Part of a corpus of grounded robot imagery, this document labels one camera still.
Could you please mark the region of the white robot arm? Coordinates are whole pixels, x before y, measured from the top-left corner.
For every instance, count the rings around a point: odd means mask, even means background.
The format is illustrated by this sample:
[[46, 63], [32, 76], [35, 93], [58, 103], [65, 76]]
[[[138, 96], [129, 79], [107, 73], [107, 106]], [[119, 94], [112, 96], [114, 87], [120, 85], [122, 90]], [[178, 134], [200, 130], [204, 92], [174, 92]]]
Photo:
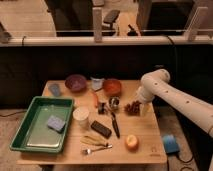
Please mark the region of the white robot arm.
[[144, 74], [137, 99], [146, 104], [155, 96], [160, 97], [213, 138], [213, 105], [170, 86], [169, 81], [170, 74], [165, 69]]

